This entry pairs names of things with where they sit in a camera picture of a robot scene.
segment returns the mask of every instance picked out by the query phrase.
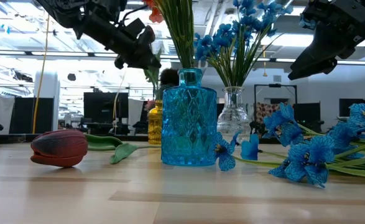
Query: light wood tabletop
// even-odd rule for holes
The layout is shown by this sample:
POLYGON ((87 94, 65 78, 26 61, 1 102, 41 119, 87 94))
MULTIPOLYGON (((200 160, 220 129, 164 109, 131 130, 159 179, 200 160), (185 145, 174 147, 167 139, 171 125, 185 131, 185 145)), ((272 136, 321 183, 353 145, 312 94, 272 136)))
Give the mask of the light wood tabletop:
POLYGON ((165 165, 160 149, 140 149, 115 165, 111 154, 88 152, 60 169, 31 162, 29 144, 0 146, 0 224, 365 224, 365 178, 330 175, 320 189, 240 162, 221 172, 165 165))

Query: yellow vase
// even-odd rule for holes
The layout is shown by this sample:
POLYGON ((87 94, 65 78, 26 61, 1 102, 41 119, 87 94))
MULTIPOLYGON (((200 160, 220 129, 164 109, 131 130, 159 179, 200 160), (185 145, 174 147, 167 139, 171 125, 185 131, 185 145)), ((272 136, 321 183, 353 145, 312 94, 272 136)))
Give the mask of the yellow vase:
POLYGON ((156 100, 155 108, 149 112, 149 144, 162 144, 163 101, 156 100))

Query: metal frame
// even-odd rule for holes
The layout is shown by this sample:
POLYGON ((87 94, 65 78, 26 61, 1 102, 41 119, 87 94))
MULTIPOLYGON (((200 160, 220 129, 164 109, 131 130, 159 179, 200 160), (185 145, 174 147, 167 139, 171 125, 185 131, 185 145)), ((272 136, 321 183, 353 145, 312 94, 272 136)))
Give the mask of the metal frame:
POLYGON ((295 104, 298 103, 297 100, 297 86, 296 85, 282 85, 282 84, 255 84, 254 85, 254 121, 257 120, 257 86, 268 86, 269 88, 282 88, 284 87, 293 87, 294 88, 294 97, 295 97, 295 104))

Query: vase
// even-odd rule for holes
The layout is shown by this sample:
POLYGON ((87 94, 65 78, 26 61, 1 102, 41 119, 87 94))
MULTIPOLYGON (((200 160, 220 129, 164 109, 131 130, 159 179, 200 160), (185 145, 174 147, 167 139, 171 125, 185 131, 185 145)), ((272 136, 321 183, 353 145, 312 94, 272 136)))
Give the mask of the vase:
POLYGON ((148 127, 149 144, 162 143, 162 117, 163 117, 163 101, 156 100, 155 108, 149 111, 149 127, 148 127))
POLYGON ((244 109, 243 90, 243 87, 238 86, 226 87, 223 90, 225 92, 225 104, 222 113, 218 117, 217 131, 227 141, 231 141, 238 131, 241 132, 238 142, 249 139, 251 121, 244 109))
POLYGON ((162 160, 176 166, 215 163, 216 92, 201 87, 197 68, 178 71, 180 86, 163 95, 162 160))

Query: desk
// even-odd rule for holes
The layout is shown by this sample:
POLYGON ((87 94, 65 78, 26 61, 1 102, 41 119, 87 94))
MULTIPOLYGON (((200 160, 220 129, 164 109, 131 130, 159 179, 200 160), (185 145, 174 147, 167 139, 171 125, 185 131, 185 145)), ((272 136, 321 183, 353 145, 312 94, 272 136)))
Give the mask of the desk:
POLYGON ((116 165, 111 152, 89 152, 71 169, 34 164, 31 154, 28 144, 0 146, 0 224, 365 224, 365 178, 332 175, 319 189, 239 162, 230 172, 168 166, 160 149, 116 165))

